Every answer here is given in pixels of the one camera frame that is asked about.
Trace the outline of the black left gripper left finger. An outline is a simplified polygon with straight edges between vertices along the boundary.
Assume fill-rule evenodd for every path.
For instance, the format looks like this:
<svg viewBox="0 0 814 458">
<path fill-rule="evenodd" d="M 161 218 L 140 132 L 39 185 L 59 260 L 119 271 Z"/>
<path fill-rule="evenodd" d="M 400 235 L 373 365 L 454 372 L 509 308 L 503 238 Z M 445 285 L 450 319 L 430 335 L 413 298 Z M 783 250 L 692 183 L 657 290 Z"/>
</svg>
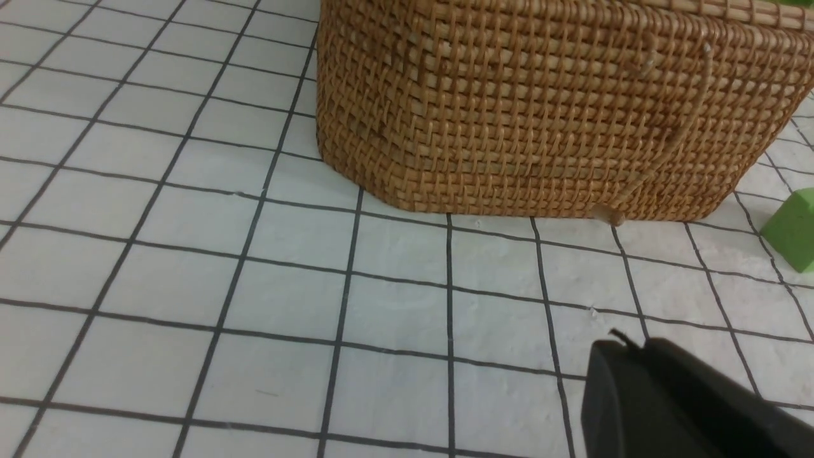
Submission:
<svg viewBox="0 0 814 458">
<path fill-rule="evenodd" d="M 581 424 L 589 457 L 724 457 L 703 414 L 712 369 L 675 343 L 619 330 L 593 342 Z"/>
</svg>

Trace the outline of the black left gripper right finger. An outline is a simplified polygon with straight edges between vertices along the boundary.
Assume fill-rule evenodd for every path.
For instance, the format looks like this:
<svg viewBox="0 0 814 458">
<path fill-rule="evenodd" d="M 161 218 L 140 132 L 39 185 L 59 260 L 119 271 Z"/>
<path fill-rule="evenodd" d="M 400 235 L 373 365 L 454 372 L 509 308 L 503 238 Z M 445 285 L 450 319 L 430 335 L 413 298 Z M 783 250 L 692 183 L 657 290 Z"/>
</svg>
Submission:
<svg viewBox="0 0 814 458">
<path fill-rule="evenodd" d="M 646 368 L 724 457 L 811 457 L 812 426 L 661 337 L 642 347 Z"/>
</svg>

